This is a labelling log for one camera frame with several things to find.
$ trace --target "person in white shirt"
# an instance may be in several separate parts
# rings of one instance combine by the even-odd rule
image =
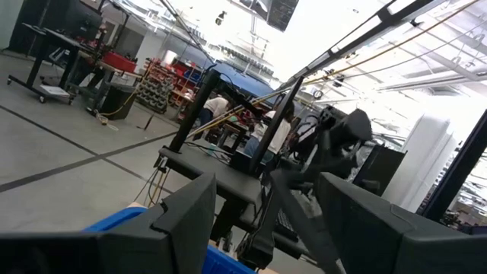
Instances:
[[[205,102],[203,110],[199,113],[199,121],[201,126],[225,113],[230,108],[228,100],[223,97],[216,97]],[[193,141],[198,140],[203,135],[203,132],[196,134]]]
[[[269,118],[273,118],[275,115],[275,110],[269,111],[266,116]],[[269,147],[267,148],[266,153],[262,159],[263,163],[267,163],[271,161],[276,154],[281,150],[286,137],[288,136],[289,131],[291,130],[291,122],[294,119],[294,104],[292,104],[285,112],[284,119],[282,120],[281,124],[277,128],[275,132],[274,138],[272,138]],[[267,126],[263,123],[257,124],[254,132],[250,135],[250,139],[245,145],[245,149],[243,152],[250,157],[253,156],[257,148],[259,147],[259,143],[262,140],[262,137],[266,133]]]

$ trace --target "white shirt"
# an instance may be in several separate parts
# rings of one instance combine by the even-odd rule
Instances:
[[[266,114],[266,116],[269,118],[273,118],[274,114],[275,111],[273,110],[273,111],[269,111]],[[262,140],[262,137],[266,133],[266,130],[267,130],[267,125],[264,125],[263,123],[256,124],[256,129],[252,133],[252,136],[257,138],[260,142]],[[286,137],[288,136],[290,130],[291,130],[291,124],[285,119],[283,119],[281,124],[277,128],[274,138],[272,138],[272,141],[267,149],[270,152],[277,154],[281,150],[282,144],[284,144],[284,141],[286,140]]]
[[[203,108],[206,108],[213,112],[213,117],[216,118],[225,112],[225,110],[227,109],[227,104],[228,101],[225,98],[216,97],[214,99],[207,100]]]

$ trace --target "red container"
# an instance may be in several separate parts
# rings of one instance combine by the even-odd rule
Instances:
[[[103,61],[106,64],[111,65],[112,67],[122,70],[124,72],[134,72],[135,67],[137,66],[137,64],[135,64],[134,62],[116,53],[105,54],[105,56],[103,57]]]

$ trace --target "blue crate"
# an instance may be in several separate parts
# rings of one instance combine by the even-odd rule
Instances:
[[[123,209],[122,211],[119,211],[110,217],[85,228],[83,231],[107,231],[125,221],[130,220],[131,218],[137,217],[146,210],[146,208],[142,207]],[[216,248],[208,247],[202,274],[255,274],[255,272],[229,256],[223,254]]]

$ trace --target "concrete floor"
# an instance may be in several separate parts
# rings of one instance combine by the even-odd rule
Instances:
[[[27,79],[32,65],[0,55],[0,231],[78,231],[133,201],[177,124],[167,113],[143,131],[137,126],[151,114],[135,106],[127,119],[110,121],[114,130],[88,115],[80,97],[72,106],[57,100],[40,104],[34,93],[6,84],[8,74]],[[56,71],[43,65],[40,74]],[[188,182],[171,171],[162,196]],[[218,197],[216,212],[223,201]],[[234,234],[238,244],[244,233],[235,228]],[[270,268],[281,274],[321,273],[278,250]]]

